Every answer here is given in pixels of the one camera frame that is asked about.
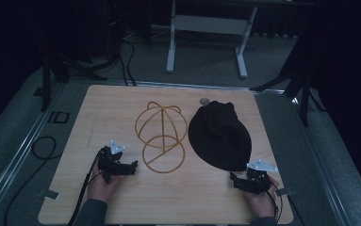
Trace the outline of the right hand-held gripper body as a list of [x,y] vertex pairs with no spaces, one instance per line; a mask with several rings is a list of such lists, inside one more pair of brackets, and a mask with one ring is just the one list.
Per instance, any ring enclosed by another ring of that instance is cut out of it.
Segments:
[[254,194],[260,194],[271,187],[269,172],[277,172],[278,168],[262,159],[247,164],[246,178],[241,178],[239,188]]

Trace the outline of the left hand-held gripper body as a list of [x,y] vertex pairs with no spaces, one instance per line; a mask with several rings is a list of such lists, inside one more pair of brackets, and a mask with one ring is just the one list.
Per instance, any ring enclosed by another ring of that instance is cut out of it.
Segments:
[[127,167],[128,164],[120,162],[124,150],[124,146],[116,144],[111,140],[108,146],[103,147],[98,152],[99,170],[103,173],[107,183],[110,182],[113,175],[124,175],[126,170],[130,170]]

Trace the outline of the black hat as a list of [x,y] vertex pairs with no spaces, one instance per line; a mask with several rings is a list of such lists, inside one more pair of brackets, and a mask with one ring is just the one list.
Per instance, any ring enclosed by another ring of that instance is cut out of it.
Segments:
[[207,164],[221,170],[244,171],[252,140],[232,103],[201,106],[189,123],[189,143]]

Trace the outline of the gold wire hat stand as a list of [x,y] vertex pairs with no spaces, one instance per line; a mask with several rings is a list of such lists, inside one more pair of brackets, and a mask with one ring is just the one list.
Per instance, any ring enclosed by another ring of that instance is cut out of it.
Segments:
[[150,102],[135,122],[137,138],[142,142],[141,157],[155,173],[172,173],[186,159],[183,140],[188,134],[188,121],[177,105]]

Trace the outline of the person's right hand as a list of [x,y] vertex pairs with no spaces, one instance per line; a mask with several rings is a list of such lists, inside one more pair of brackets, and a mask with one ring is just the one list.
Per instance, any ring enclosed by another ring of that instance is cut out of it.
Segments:
[[275,217],[275,189],[279,183],[271,177],[270,181],[271,187],[265,193],[254,194],[246,191],[243,192],[256,218]]

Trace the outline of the person's left hand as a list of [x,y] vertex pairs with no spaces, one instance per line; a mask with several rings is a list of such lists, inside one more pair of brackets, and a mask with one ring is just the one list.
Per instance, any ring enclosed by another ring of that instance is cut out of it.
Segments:
[[107,183],[99,170],[98,164],[92,169],[92,180],[88,184],[88,198],[108,203],[119,186],[123,176],[114,176]]

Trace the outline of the black tape mark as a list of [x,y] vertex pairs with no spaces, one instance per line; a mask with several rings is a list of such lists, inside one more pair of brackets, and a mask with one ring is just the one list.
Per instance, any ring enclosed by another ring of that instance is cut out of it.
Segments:
[[70,118],[69,112],[53,111],[48,117],[48,123],[67,123]]

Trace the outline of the black metal stand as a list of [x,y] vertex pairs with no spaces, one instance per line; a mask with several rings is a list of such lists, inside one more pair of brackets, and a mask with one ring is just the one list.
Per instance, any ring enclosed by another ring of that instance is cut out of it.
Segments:
[[95,74],[91,69],[87,69],[62,53],[46,52],[42,60],[42,87],[38,89],[38,94],[42,97],[41,112],[47,109],[52,100],[51,73],[58,82],[69,81],[70,76],[66,70],[66,64],[93,80],[105,81],[104,77]]
[[295,98],[301,93],[300,102],[300,113],[299,118],[301,119],[304,126],[308,125],[307,110],[309,107],[309,98],[313,96],[311,91],[311,79],[314,72],[314,61],[309,60],[302,66],[298,66],[289,71],[281,70],[279,75],[263,85],[251,88],[252,91],[262,92],[277,84],[280,84],[286,80],[289,83],[284,91],[287,98]]

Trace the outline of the white metal table frame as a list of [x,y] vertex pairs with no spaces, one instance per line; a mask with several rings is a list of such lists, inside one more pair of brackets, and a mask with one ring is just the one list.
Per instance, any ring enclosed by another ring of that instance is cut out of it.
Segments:
[[174,71],[176,49],[175,32],[192,31],[241,36],[242,42],[240,46],[235,49],[235,57],[238,64],[239,77],[246,78],[248,76],[244,60],[244,51],[251,34],[258,7],[252,7],[248,19],[240,20],[178,14],[176,12],[176,0],[171,0],[171,6],[170,45],[166,64],[167,73]]

